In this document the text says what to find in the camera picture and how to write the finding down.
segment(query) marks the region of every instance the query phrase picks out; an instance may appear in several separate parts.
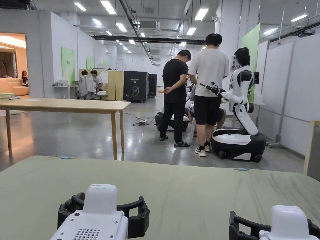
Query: black t-shirt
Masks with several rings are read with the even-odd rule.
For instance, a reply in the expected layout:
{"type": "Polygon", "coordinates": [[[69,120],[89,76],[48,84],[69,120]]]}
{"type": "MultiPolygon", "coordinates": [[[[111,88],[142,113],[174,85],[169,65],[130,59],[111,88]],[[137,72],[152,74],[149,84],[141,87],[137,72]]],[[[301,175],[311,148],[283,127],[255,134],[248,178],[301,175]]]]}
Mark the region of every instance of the black t-shirt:
{"type": "MultiPolygon", "coordinates": [[[[171,59],[163,68],[163,84],[164,88],[173,86],[180,80],[180,75],[188,74],[188,66],[179,59],[171,59]]],[[[173,90],[169,94],[164,94],[165,102],[184,102],[186,101],[186,86],[173,90]]]]}

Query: woman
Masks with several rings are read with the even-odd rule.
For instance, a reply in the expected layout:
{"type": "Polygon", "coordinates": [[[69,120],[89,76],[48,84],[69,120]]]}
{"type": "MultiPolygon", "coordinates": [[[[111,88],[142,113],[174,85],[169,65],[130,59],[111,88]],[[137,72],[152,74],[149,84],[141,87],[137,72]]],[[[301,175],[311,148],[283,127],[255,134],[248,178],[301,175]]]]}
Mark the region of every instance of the woman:
{"type": "Polygon", "coordinates": [[[29,84],[28,84],[28,73],[27,71],[22,71],[22,86],[24,87],[29,87],[29,84]]]}

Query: white sneaker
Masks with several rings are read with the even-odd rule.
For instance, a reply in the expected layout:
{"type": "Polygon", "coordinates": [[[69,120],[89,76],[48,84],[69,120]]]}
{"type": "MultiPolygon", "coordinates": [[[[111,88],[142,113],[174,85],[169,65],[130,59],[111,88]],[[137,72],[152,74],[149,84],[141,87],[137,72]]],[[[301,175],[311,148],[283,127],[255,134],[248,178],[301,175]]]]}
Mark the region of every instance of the white sneaker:
{"type": "Polygon", "coordinates": [[[199,148],[195,149],[195,153],[200,157],[206,157],[205,150],[200,150],[199,148]]]}
{"type": "Polygon", "coordinates": [[[204,150],[207,152],[207,153],[210,153],[210,146],[204,146],[204,150]]]}

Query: security camera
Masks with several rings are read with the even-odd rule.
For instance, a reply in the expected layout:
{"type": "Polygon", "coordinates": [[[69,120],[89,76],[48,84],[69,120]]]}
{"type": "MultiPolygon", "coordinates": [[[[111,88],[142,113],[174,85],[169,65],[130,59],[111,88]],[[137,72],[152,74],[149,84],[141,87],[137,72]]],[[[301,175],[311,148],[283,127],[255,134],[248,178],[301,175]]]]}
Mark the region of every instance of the security camera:
{"type": "Polygon", "coordinates": [[[216,22],[216,21],[218,21],[218,17],[212,17],[212,22],[216,22]]]}

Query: green table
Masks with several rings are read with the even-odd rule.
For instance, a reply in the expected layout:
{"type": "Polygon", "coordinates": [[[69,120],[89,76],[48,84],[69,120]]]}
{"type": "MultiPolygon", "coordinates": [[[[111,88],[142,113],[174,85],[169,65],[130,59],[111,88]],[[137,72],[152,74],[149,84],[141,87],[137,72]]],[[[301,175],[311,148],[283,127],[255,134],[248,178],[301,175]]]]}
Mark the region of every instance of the green table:
{"type": "Polygon", "coordinates": [[[273,205],[299,206],[320,225],[320,182],[300,173],[34,156],[0,172],[1,239],[49,240],[59,205],[92,183],[116,185],[118,204],[145,198],[144,239],[228,239],[231,210],[271,224],[273,205]]]}

